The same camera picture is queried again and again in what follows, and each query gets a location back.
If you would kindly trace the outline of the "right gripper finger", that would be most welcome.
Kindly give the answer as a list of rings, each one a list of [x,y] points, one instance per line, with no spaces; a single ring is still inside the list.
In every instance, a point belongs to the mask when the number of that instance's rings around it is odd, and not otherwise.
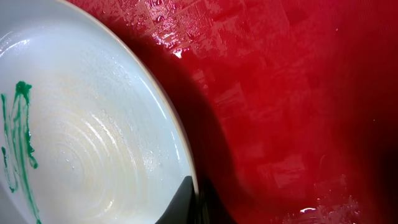
[[[155,224],[195,224],[196,200],[191,176],[186,176]]]

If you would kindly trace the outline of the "light blue plate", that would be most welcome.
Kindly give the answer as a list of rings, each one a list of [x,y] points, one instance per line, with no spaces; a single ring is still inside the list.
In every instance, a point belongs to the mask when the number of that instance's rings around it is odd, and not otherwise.
[[[66,1],[1,2],[1,222],[156,223],[191,176],[154,76]]]

